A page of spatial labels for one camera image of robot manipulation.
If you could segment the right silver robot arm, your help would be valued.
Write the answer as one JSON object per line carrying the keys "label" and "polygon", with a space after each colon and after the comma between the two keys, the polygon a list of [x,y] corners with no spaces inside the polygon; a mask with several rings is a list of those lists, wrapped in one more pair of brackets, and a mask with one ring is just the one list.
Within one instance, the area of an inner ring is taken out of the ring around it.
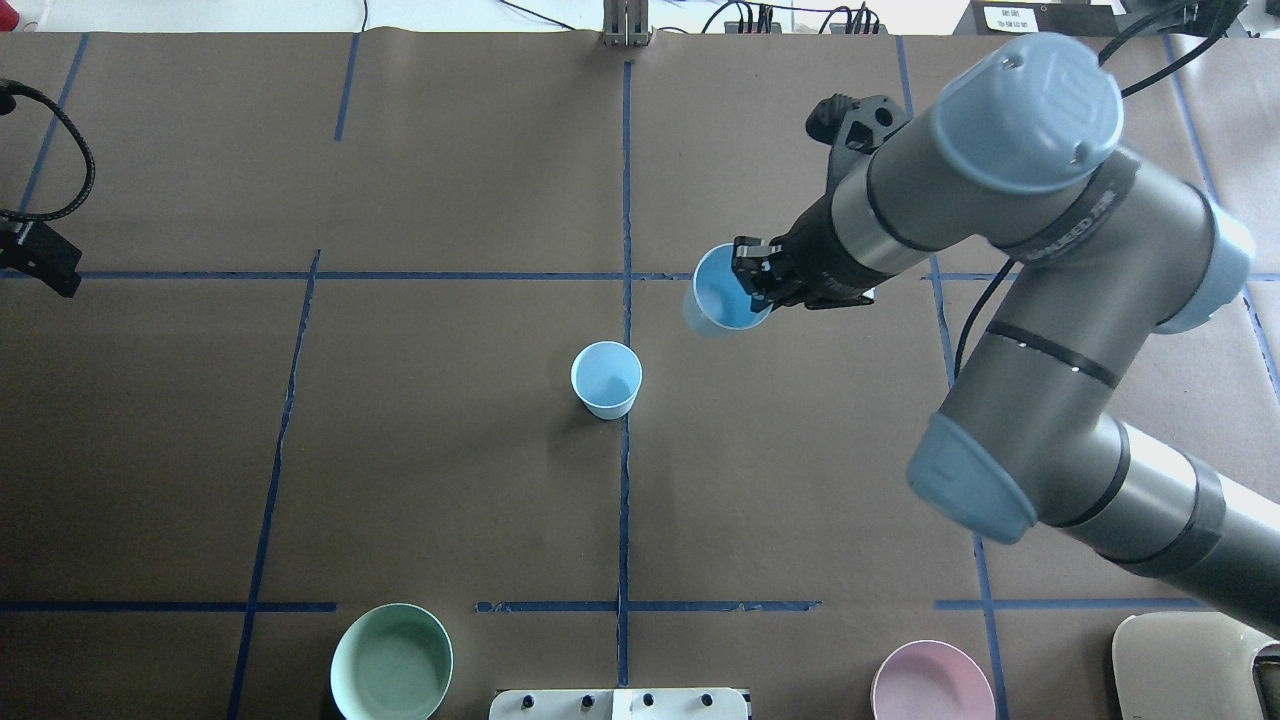
{"label": "right silver robot arm", "polygon": [[1020,268],[928,420],[913,492],[1001,544],[1046,524],[1138,577],[1277,634],[1277,505],[1106,407],[1152,334],[1244,288],[1251,232],[1121,140],[1115,78],[1075,38],[1020,35],[913,120],[884,97],[810,114],[826,190],[790,231],[737,237],[751,309],[864,305],[979,236]]}

